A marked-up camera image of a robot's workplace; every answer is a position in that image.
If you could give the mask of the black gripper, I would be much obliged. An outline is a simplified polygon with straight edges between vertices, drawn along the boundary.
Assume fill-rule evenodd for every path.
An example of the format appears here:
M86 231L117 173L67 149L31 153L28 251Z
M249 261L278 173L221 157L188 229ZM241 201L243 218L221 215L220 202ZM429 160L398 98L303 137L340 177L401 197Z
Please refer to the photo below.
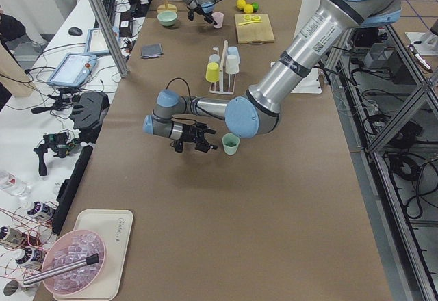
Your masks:
M195 149L197 151L208 153L210 150L217 150L218 146L210 144L205 139L205 134L216 134L216 130L211 129L205 123L194 123L194 124L183 124L183 133L181 135L181 140L183 142L195 143Z
M202 3L202 4L191 3L188 6L188 19L190 21L193 21L194 14L197 13L199 15L204 16L204 20L207 23L212 24L213 26L216 26L218 23L215 21L212 13L207 13L207 7L208 7L208 2Z

